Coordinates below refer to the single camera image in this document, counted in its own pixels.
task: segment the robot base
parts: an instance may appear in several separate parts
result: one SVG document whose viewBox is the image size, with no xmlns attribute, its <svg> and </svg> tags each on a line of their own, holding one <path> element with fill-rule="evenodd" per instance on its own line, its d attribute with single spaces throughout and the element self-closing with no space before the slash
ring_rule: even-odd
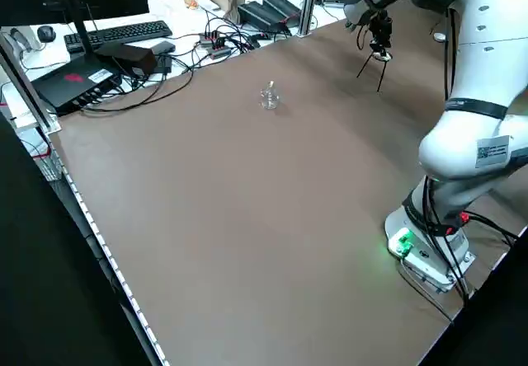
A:
<svg viewBox="0 0 528 366">
<path fill-rule="evenodd" d="M 429 239 L 411 222 L 405 209 L 400 207 L 392 212 L 385 220 L 385 233 L 389 240 L 389 252 L 414 271 L 423 281 L 427 281 L 439 292 L 450 291 L 456 283 L 456 277 L 450 272 L 446 263 L 431 248 Z M 475 260 L 475 256 L 468 250 L 469 243 L 460 229 L 456 234 L 448 236 L 456 259 L 459 261 L 462 275 Z M 442 238 L 438 239 L 441 249 L 452 265 L 453 259 Z"/>
</svg>

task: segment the red logo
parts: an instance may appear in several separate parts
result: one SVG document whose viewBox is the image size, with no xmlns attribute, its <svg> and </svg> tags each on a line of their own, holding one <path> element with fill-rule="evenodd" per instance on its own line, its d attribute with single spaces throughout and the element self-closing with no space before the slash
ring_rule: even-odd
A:
<svg viewBox="0 0 528 366">
<path fill-rule="evenodd" d="M 67 80 L 68 82 L 77 82 L 77 83 L 84 82 L 83 77 L 76 73 L 69 73 L 68 75 L 65 75 L 64 80 Z"/>
</svg>

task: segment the red object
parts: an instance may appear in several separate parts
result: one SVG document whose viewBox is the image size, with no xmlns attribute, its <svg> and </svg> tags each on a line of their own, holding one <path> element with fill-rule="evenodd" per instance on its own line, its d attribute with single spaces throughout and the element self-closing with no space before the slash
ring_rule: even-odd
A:
<svg viewBox="0 0 528 366">
<path fill-rule="evenodd" d="M 42 154 L 34 154 L 34 155 L 31 155 L 31 157 L 33 158 L 45 158 L 45 157 L 49 157 L 51 155 L 51 148 L 48 146 L 48 148 L 46 149 L 46 151 Z"/>
<path fill-rule="evenodd" d="M 67 80 L 68 82 L 77 82 L 77 83 L 84 82 L 83 77 L 79 75 L 78 73 L 69 73 L 68 75 L 64 75 L 64 80 Z"/>
<path fill-rule="evenodd" d="M 469 222 L 469 215 L 466 212 L 461 212 L 460 219 L 462 219 L 462 222 L 466 224 L 467 222 Z"/>
</svg>

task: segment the led light strip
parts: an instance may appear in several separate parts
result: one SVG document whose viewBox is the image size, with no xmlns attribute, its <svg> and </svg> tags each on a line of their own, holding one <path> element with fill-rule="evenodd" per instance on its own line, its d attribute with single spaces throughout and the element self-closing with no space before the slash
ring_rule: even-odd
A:
<svg viewBox="0 0 528 366">
<path fill-rule="evenodd" d="M 117 276 L 117 279 L 119 280 L 120 285 L 121 285 L 121 287 L 123 288 L 123 291 L 126 294 L 126 297 L 129 299 L 130 305 L 134 309 L 135 314 L 136 314 L 136 316 L 137 316 L 137 318 L 139 320 L 139 323 L 141 324 L 141 326 L 143 327 L 145 333 L 147 334 L 147 337 L 150 340 L 150 343 L 152 344 L 152 347 L 154 347 L 156 349 L 156 354 L 158 355 L 159 360 L 161 361 L 163 366 L 170 366 L 169 361 L 167 360 L 167 358 L 165 358 L 165 354 L 163 353 L 162 347 L 159 344 L 158 339 L 156 339 L 156 336 L 154 335 L 154 333 L 152 331 L 152 328 L 150 327 L 150 325 L 147 322 L 147 318 L 145 318 L 145 315 L 141 311 L 141 308 L 139 307 L 138 302 L 135 299 L 135 296 L 132 293 L 132 290 L 130 289 L 130 286 L 126 283 L 125 277 L 124 277 L 123 273 L 121 272 L 119 266 L 117 265 L 117 261 L 116 261 L 115 257 L 112 255 L 112 253 L 110 251 L 110 248 L 108 247 L 108 245 L 105 242 L 105 239 L 101 235 L 101 232 L 99 231 L 99 228 L 97 227 L 97 225 L 96 225 L 96 223 L 95 223 L 95 221 L 94 221 L 94 219 L 92 217 L 92 214 L 88 211 L 88 207 L 84 203 L 83 198 L 81 196 L 81 193 L 78 191 L 77 186 L 75 185 L 75 183 L 73 183 L 73 179 L 69 175 L 68 169 L 63 164 L 63 161 L 61 160 L 59 154 L 57 153 L 57 151 L 53 147 L 53 144 L 51 142 L 49 142 L 49 144 L 51 145 L 52 153 L 56 156 L 57 160 L 59 161 L 59 164 L 60 164 L 60 166 L 62 168 L 64 177 L 66 178 L 66 181 L 68 181 L 69 187 L 72 190 L 73 195 L 75 196 L 75 199 L 77 200 L 78 205 L 81 208 L 82 213 L 84 214 L 84 217 L 86 218 L 86 220 L 90 224 L 90 227 L 92 228 L 92 231 L 93 231 L 93 234 L 94 234 L 95 238 L 97 239 L 97 241 L 101 245 L 101 248 L 102 248 L 103 252 L 105 253 L 106 260 L 110 264 L 111 268 L 114 270 L 114 273 Z"/>
</svg>

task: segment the white table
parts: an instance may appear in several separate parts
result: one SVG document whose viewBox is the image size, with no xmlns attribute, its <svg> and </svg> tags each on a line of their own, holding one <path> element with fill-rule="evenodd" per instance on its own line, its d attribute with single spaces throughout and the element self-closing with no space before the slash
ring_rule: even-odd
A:
<svg viewBox="0 0 528 366">
<path fill-rule="evenodd" d="M 289 1 L 298 7 L 301 7 L 303 3 L 303 0 Z M 206 8 L 210 12 L 213 12 L 217 16 L 222 16 L 224 14 L 224 12 L 219 9 L 214 10 L 213 7 L 215 5 L 210 0 L 199 0 L 199 3 L 200 5 L 203 5 L 204 8 Z M 172 37 L 178 37 L 189 34 L 198 34 L 205 30 L 205 24 L 207 23 L 208 16 L 207 13 L 202 8 L 198 8 L 196 10 L 186 8 L 183 0 L 150 0 L 148 1 L 148 8 L 148 14 L 143 14 L 139 16 L 118 17 L 108 20 L 98 20 L 96 21 L 97 28 L 101 30 L 114 26 L 123 26 L 127 24 L 134 24 L 145 21 L 163 20 L 171 28 L 173 33 Z M 313 28 L 315 28 L 331 24 L 336 20 L 342 20 L 345 18 L 345 15 L 342 8 L 323 8 L 316 5 L 313 8 L 313 18 Z M 95 30 L 94 25 L 90 21 L 86 21 L 85 24 L 88 31 Z M 216 28 L 217 26 L 220 26 L 221 24 L 223 24 L 221 20 L 215 20 L 211 22 L 211 26 L 213 27 L 212 29 Z M 75 31 L 73 25 L 53 24 L 52 27 L 54 28 L 57 34 L 55 41 L 47 44 L 44 50 L 40 52 L 32 52 L 30 54 L 26 54 L 24 64 L 28 68 L 45 67 L 52 63 L 58 64 L 48 68 L 32 69 L 27 71 L 26 75 L 30 80 L 37 79 L 38 77 L 43 76 L 44 74 L 52 71 L 53 69 L 58 68 L 59 63 L 67 63 L 70 60 L 69 54 L 66 51 L 66 46 L 64 45 L 63 37 L 64 35 L 71 34 Z M 291 28 L 290 30 L 292 35 L 295 35 L 297 33 L 296 27 Z M 249 34 L 256 32 L 255 30 L 252 30 L 250 26 L 245 26 L 244 31 Z M 174 52 L 174 54 L 182 54 L 192 50 L 193 46 L 195 45 L 198 39 L 198 36 L 193 35 L 178 40 L 171 40 L 171 42 L 176 46 L 176 51 Z M 141 47 L 152 47 L 162 40 L 162 38 L 144 40 L 141 42 L 133 43 L 132 45 L 137 45 Z M 270 43 L 273 43 L 273 40 L 263 40 L 261 42 L 261 45 L 265 46 Z M 206 52 L 204 50 L 202 51 L 198 49 L 197 53 L 200 58 L 206 56 Z M 238 52 L 232 54 L 231 57 L 236 55 L 238 55 Z M 192 64 L 191 54 L 185 54 L 178 58 L 188 65 Z M 204 59 L 201 62 L 203 66 L 209 63 L 211 63 L 210 59 Z M 168 77 L 175 77 L 181 74 L 182 70 L 182 67 L 175 64 L 173 65 L 172 72 L 168 75 Z M 152 80 L 159 80 L 160 78 L 161 74 L 153 75 L 151 77 Z M 126 90 L 127 87 L 128 84 L 124 82 L 123 88 Z M 5 96 L 6 102 L 9 105 L 9 109 L 12 113 L 12 116 L 16 118 L 14 121 L 17 128 L 28 129 L 34 126 L 35 119 L 29 113 L 26 104 L 18 95 L 18 92 L 15 87 L 12 84 L 7 84 L 3 88 L 3 94 Z"/>
</svg>

